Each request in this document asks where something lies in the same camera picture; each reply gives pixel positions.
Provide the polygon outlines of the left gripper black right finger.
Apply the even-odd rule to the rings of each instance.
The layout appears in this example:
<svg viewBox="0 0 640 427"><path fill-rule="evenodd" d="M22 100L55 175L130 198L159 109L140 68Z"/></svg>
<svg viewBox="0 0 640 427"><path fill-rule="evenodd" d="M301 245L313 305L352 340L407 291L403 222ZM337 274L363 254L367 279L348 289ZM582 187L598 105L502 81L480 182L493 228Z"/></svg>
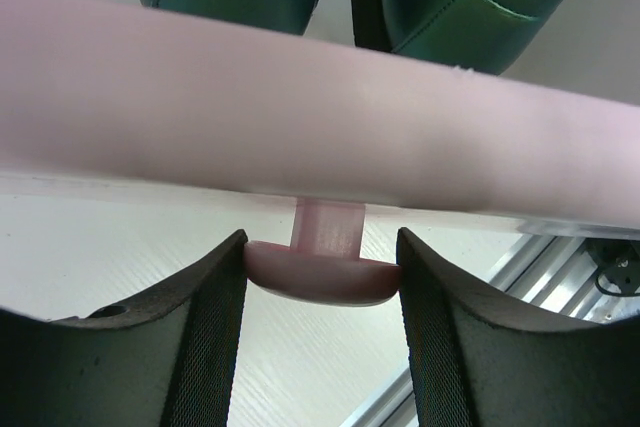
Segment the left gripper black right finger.
<svg viewBox="0 0 640 427"><path fill-rule="evenodd" d="M635 426L639 320L533 306L398 233L400 300L423 426Z"/></svg>

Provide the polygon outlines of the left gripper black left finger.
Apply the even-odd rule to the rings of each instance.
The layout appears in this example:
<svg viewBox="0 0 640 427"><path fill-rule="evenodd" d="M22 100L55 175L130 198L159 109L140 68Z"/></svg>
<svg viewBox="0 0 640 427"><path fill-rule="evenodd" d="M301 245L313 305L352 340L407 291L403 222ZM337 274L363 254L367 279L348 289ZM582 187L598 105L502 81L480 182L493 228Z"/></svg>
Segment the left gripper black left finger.
<svg viewBox="0 0 640 427"><path fill-rule="evenodd" d="M86 318L1 314L5 426L223 426L247 277L237 231Z"/></svg>

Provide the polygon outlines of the light pink drawer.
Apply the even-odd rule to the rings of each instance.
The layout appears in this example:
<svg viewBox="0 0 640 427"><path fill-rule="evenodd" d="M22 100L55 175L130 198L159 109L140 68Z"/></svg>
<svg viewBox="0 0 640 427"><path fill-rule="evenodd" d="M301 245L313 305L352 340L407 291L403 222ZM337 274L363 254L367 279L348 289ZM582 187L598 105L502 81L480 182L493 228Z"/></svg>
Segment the light pink drawer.
<svg viewBox="0 0 640 427"><path fill-rule="evenodd" d="M1 0L1 188L300 202L256 283L360 305L398 271L358 258L368 204L510 230L639 235L639 110L237 24L100 0ZM351 244L321 250L330 227Z"/></svg>

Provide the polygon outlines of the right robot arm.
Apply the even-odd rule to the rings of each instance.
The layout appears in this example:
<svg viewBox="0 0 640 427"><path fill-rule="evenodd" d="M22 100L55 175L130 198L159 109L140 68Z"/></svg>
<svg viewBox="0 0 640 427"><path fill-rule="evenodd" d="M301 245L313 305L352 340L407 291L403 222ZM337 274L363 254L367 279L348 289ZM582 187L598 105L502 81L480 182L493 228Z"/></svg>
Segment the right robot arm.
<svg viewBox="0 0 640 427"><path fill-rule="evenodd" d="M639 296L639 242L587 239L586 250L596 265L594 285L606 296Z"/></svg>

